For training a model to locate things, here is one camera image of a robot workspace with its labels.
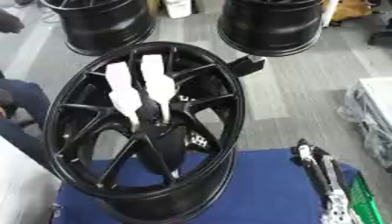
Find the blue tablecloth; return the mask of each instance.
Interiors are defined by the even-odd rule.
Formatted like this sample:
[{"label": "blue tablecloth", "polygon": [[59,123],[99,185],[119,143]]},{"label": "blue tablecloth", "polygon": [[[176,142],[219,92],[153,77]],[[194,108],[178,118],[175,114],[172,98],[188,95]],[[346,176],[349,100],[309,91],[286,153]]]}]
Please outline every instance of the blue tablecloth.
[{"label": "blue tablecloth", "polygon": [[[234,176],[226,191],[191,224],[318,224],[322,212],[319,196],[305,174],[305,170],[290,161],[289,150],[243,151],[238,154]],[[200,160],[191,154],[185,169]],[[107,161],[98,161],[96,169]],[[134,161],[127,163],[120,173],[124,183],[154,182],[157,177],[142,170]],[[342,165],[349,183],[357,170]],[[62,206],[55,224],[120,224],[96,204],[95,200],[63,185],[57,197]]]}]

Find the metal bracket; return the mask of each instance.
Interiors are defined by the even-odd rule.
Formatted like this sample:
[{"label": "metal bracket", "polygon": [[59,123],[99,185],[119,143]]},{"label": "metal bracket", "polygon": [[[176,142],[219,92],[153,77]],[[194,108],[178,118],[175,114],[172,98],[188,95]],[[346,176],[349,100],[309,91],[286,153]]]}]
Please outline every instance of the metal bracket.
[{"label": "metal bracket", "polygon": [[228,66],[238,77],[243,77],[262,70],[266,59],[265,57],[247,55],[228,63]]}]

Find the person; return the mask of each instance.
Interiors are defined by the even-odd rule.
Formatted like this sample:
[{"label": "person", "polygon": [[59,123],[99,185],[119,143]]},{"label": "person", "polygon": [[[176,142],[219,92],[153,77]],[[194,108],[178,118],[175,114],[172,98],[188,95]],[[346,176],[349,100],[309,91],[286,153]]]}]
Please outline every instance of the person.
[{"label": "person", "polygon": [[42,129],[49,105],[49,99],[38,84],[5,79],[0,71],[0,136],[52,172],[41,141],[25,133],[22,127],[10,119],[15,108],[23,108]]},{"label": "person", "polygon": [[0,9],[0,32],[20,33],[25,28],[18,17],[11,15],[6,10]]}]

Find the black wheel rim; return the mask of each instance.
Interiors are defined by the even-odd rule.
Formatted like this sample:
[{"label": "black wheel rim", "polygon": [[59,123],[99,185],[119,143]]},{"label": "black wheel rim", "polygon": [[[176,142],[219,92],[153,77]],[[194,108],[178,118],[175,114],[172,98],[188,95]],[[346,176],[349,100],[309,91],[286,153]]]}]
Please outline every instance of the black wheel rim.
[{"label": "black wheel rim", "polygon": [[[157,53],[163,55],[165,73],[176,81],[178,89],[171,101],[171,123],[158,132],[162,139],[170,139],[171,147],[165,147],[161,138],[152,137],[152,132],[148,131],[150,121],[146,120],[145,133],[130,132],[124,117],[109,102],[109,86],[104,77],[107,64],[126,61],[133,79],[137,80],[134,88],[143,92],[140,59],[145,54]],[[223,123],[219,137],[196,117],[195,114],[203,109],[212,109]],[[177,223],[204,210],[224,190],[232,173],[234,144],[243,119],[241,83],[224,61],[196,46],[171,42],[145,43],[125,46],[100,57],[66,84],[48,113],[45,144],[53,169],[68,184],[106,201],[111,210],[119,212],[119,205],[124,204],[134,207],[136,213],[120,211],[121,215],[116,215],[117,218],[121,216],[123,221],[135,223]],[[104,130],[121,133],[129,139],[125,145],[133,147],[124,146],[108,168],[97,176],[89,170],[90,161],[81,155],[81,151],[91,151],[96,137]],[[192,139],[192,135],[203,137],[207,147],[187,143],[185,139]],[[186,154],[189,148],[205,153],[206,157],[186,175],[174,178],[172,171],[180,168],[184,160],[182,153],[185,151]],[[121,165],[134,154],[151,172],[161,175],[163,182],[143,187],[118,185],[116,175]],[[188,206],[181,209],[170,207],[166,200],[172,200],[172,195],[184,199],[192,193],[196,195],[199,189],[193,186],[199,186],[199,189],[206,186],[204,194],[201,194],[205,195],[204,199],[187,201]],[[166,209],[160,209],[150,218],[139,215],[143,209],[157,203],[161,206],[162,203],[167,204]]]}]

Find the rim lip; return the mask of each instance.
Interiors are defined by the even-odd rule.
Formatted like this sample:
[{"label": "rim lip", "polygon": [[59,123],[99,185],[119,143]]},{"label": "rim lip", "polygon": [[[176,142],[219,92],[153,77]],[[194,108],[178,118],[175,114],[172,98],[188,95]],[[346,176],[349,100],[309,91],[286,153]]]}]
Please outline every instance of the rim lip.
[{"label": "rim lip", "polygon": [[223,23],[223,18],[220,17],[220,19],[218,21],[218,33],[219,33],[221,39],[226,44],[228,44],[229,46],[233,47],[235,50],[238,50],[240,52],[248,53],[248,54],[251,54],[251,55],[263,56],[263,57],[283,57],[283,56],[290,56],[292,54],[304,52],[304,51],[308,50],[309,48],[311,48],[312,46],[314,46],[317,43],[317,41],[321,37],[321,32],[323,30],[322,21],[320,19],[318,30],[317,30],[316,34],[314,35],[314,37],[311,38],[308,42],[306,42],[306,43],[304,43],[302,45],[298,45],[296,47],[292,47],[290,49],[286,49],[286,50],[282,50],[282,51],[257,50],[257,49],[248,48],[246,46],[237,45],[233,40],[231,40],[226,35],[226,33],[225,33],[224,29],[223,29],[223,25],[221,25],[222,23]]},{"label": "rim lip", "polygon": [[140,220],[140,219],[132,219],[127,217],[126,215],[119,213],[115,210],[114,207],[110,206],[110,204],[106,203],[104,200],[99,200],[99,203],[103,206],[103,209],[107,211],[109,214],[113,215],[119,221],[125,221],[129,224],[181,224],[185,221],[189,221],[198,215],[204,213],[226,190],[226,187],[230,183],[230,180],[233,178],[234,168],[236,166],[236,148],[234,148],[230,155],[227,156],[226,159],[229,159],[228,162],[228,169],[225,177],[220,182],[210,197],[206,198],[206,200],[196,205],[196,207],[192,208],[191,210],[187,211],[186,213],[178,214],[174,217],[165,220]]},{"label": "rim lip", "polygon": [[[171,188],[164,188],[164,189],[157,190],[155,192],[121,193],[115,195],[107,195],[104,192],[97,191],[96,188],[93,188],[91,185],[85,183],[83,184],[79,183],[78,181],[76,181],[74,177],[72,177],[72,175],[70,175],[67,169],[64,169],[64,167],[62,167],[62,164],[59,161],[58,157],[55,156],[55,150],[53,150],[56,148],[54,146],[55,145],[54,139],[56,138],[56,136],[53,134],[51,130],[56,129],[55,127],[53,127],[53,123],[55,123],[55,119],[58,118],[59,115],[58,107],[62,103],[62,99],[64,98],[64,95],[67,95],[67,92],[69,92],[69,90],[72,90],[74,88],[74,84],[78,82],[79,79],[81,79],[82,76],[87,71],[94,70],[98,67],[107,64],[109,59],[116,58],[118,57],[118,55],[124,55],[124,53],[130,53],[131,51],[135,51],[137,48],[154,47],[154,46],[162,46],[162,45],[192,48],[192,51],[196,52],[197,54],[208,57],[210,60],[214,61],[214,63],[217,66],[219,66],[220,69],[223,70],[222,74],[226,76],[227,80],[230,81],[231,85],[237,88],[238,96],[237,96],[237,100],[235,101],[236,102],[235,113],[237,114],[237,118],[236,121],[233,123],[233,127],[234,127],[233,130],[231,130],[231,133],[228,133],[229,135],[226,137],[226,139],[224,139],[226,142],[222,144],[222,147],[224,149],[227,148],[227,150],[224,150],[222,153],[219,153],[212,161],[208,162],[209,164],[207,164],[204,168],[200,169],[199,171],[193,173],[192,176],[188,178],[186,181],[178,182],[176,185],[172,186]],[[64,181],[66,181],[69,185],[79,189],[85,194],[98,197],[101,199],[108,199],[108,200],[140,200],[146,198],[153,198],[179,190],[180,188],[190,185],[193,181],[200,181],[211,171],[216,169],[217,166],[219,166],[223,162],[223,160],[227,158],[230,152],[234,149],[233,146],[242,130],[244,117],[245,117],[245,97],[244,97],[242,85],[238,80],[238,77],[235,76],[233,72],[230,70],[228,64],[222,59],[220,59],[218,56],[194,45],[180,44],[175,42],[147,42],[140,45],[126,45],[121,48],[115,49],[113,52],[109,52],[101,56],[100,58],[94,60],[87,66],[83,67],[71,80],[68,81],[68,83],[58,93],[58,96],[56,97],[51,107],[49,108],[45,119],[45,127],[44,127],[45,154],[47,159],[49,160],[51,167],[58,174],[58,176]]]},{"label": "rim lip", "polygon": [[324,0],[303,0],[302,2],[294,2],[294,3],[268,3],[265,0],[242,0],[240,4],[263,4],[263,5],[270,5],[270,6],[297,6],[300,4],[321,4]]},{"label": "rim lip", "polygon": [[123,46],[128,46],[128,45],[135,45],[138,44],[140,42],[143,42],[144,40],[146,40],[153,32],[154,32],[154,28],[157,25],[157,22],[155,21],[155,19],[153,18],[152,21],[150,22],[150,27],[148,28],[148,30],[143,33],[142,35],[134,35],[132,37],[129,37],[129,39],[125,40],[123,42],[122,45],[118,46],[118,47],[114,47],[113,49],[109,49],[106,51],[94,51],[94,50],[84,50],[81,49],[73,44],[71,44],[71,42],[69,42],[69,40],[66,42],[66,46],[73,52],[81,54],[81,55],[85,55],[85,56],[102,56],[105,55],[105,53],[110,52],[110,51],[115,51],[116,48],[121,48]]},{"label": "rim lip", "polygon": [[59,7],[54,4],[48,3],[47,0],[39,0],[44,6],[54,10],[54,11],[88,11],[88,10],[98,10],[99,8],[103,7],[103,9],[106,9],[105,6],[109,7],[111,4],[113,4],[113,8],[108,8],[106,10],[113,10],[116,7],[121,7],[124,4],[128,4],[130,2],[135,2],[136,0],[114,0],[110,1],[107,3],[101,3],[101,4],[96,4],[92,6],[85,6],[85,7],[79,7],[79,8],[67,8],[67,7]]}]

